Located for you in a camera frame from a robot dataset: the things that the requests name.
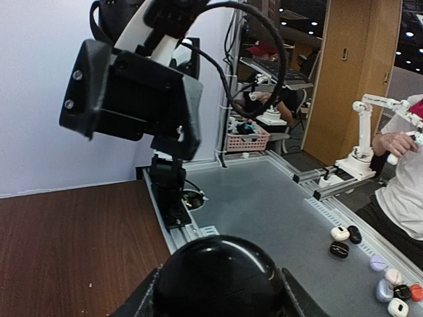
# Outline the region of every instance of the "orange object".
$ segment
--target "orange object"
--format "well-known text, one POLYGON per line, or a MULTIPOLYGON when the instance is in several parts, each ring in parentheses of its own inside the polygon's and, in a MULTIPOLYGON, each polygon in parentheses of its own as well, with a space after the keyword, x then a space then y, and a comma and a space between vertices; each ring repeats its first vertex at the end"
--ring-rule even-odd
POLYGON ((411 299, 414 302, 421 302, 423 300, 423 288, 420 285, 413 285, 410 287, 411 299))

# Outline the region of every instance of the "pink basket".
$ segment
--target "pink basket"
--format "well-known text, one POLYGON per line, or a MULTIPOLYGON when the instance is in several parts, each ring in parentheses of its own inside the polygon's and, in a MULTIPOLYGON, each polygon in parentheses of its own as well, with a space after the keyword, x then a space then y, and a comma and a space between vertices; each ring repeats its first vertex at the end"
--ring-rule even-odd
POLYGON ((266 150, 267 142, 269 142, 270 134, 262 127, 254 123, 258 134, 248 135, 227 135, 227 152, 253 152, 266 150))

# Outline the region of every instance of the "wooden surface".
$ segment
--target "wooden surface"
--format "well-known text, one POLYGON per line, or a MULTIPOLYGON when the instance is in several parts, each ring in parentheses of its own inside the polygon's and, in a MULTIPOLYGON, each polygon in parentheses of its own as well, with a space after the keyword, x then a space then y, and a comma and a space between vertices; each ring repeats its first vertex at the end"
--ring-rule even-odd
POLYGON ((106 316, 168 257, 143 182, 0 199, 0 316, 106 316))
MULTIPOLYGON (((328 2, 322 65, 304 144, 319 161, 332 165, 358 145, 358 115, 352 104, 364 93, 385 95, 400 15, 401 0, 328 2), (389 13, 382 13, 388 6, 389 13), (346 61, 344 49, 349 51, 346 61)), ((373 122, 378 119, 375 111, 373 122)))

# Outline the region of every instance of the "gray mat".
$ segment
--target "gray mat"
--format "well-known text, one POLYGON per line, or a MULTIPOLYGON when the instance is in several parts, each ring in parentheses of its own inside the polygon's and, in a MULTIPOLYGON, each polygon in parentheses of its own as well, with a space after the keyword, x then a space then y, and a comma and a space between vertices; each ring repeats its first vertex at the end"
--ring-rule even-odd
MULTIPOLYGON (((268 161, 188 173, 210 199, 192 213, 199 227, 250 240, 288 268, 332 317, 389 316, 374 296, 383 273, 371 272, 368 256, 351 243, 340 260, 328 249, 332 225, 304 199, 303 190, 268 161)), ((409 303, 410 316, 423 310, 409 303)))

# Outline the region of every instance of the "small black object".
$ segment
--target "small black object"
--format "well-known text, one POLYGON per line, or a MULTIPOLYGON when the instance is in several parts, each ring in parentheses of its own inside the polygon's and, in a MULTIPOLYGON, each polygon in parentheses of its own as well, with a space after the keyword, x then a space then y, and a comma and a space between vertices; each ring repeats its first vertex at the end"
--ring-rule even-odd
POLYGON ((349 226, 348 231, 350 232, 350 241, 354 244, 360 244, 363 241, 362 234, 356 226, 349 226))
POLYGON ((394 288, 394 297, 403 301, 411 299, 411 290, 407 285, 399 285, 394 288))
POLYGON ((346 259, 350 253, 350 247, 348 247, 345 243, 338 241, 332 242, 329 250, 331 254, 341 259, 346 259))

